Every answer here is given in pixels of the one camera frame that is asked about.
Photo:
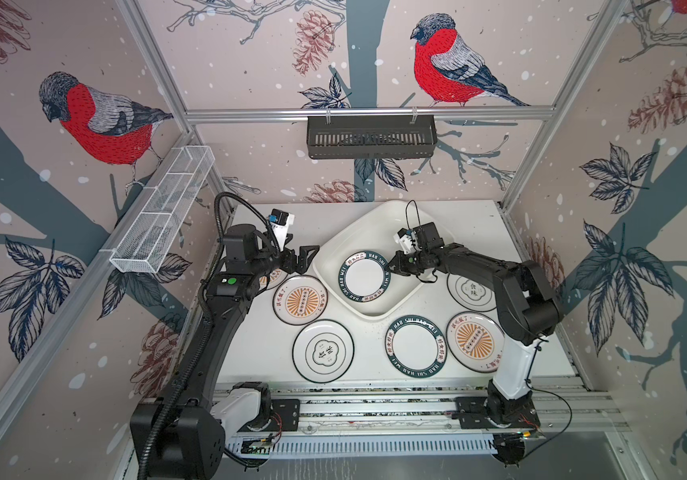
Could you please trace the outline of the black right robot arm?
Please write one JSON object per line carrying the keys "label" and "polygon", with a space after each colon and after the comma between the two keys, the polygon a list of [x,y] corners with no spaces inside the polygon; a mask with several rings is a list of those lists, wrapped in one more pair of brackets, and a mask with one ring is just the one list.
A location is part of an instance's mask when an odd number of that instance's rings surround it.
{"label": "black right robot arm", "polygon": [[487,386],[487,417],[499,426],[513,423],[533,408],[529,378],[537,342],[553,334],[565,317],[545,271],[535,261],[499,260],[457,243],[413,253],[399,250],[389,260],[389,271],[399,276],[420,276],[427,270],[465,277],[495,294],[505,343],[499,369]]}

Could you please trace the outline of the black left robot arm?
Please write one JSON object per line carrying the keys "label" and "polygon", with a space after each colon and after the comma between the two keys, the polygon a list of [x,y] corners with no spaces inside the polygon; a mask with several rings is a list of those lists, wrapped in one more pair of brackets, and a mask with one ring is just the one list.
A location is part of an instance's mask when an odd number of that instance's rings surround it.
{"label": "black left robot arm", "polygon": [[215,401],[216,382],[232,341],[261,293],[261,280],[281,269],[305,273],[319,246],[275,251],[271,232],[251,224],[230,227],[219,258],[198,292],[202,312],[180,368],[153,400],[142,401],[130,428],[141,479],[211,479],[228,442],[243,427],[272,417],[267,383],[244,381]]}

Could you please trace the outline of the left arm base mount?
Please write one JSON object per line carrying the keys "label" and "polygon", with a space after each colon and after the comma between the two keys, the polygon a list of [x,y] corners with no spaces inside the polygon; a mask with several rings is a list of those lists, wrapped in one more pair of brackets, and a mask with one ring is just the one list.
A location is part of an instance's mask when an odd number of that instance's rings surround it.
{"label": "left arm base mount", "polygon": [[238,430],[239,433],[280,433],[299,430],[301,401],[299,399],[279,399],[272,401],[272,410],[266,421],[248,423]]}

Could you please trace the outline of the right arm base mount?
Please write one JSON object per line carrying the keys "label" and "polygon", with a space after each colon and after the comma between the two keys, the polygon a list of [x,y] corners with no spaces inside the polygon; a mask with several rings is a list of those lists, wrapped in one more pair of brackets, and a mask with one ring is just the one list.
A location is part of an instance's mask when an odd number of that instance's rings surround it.
{"label": "right arm base mount", "polygon": [[531,395],[517,400],[481,396],[457,397],[451,418],[459,421],[459,427],[463,430],[541,428]]}

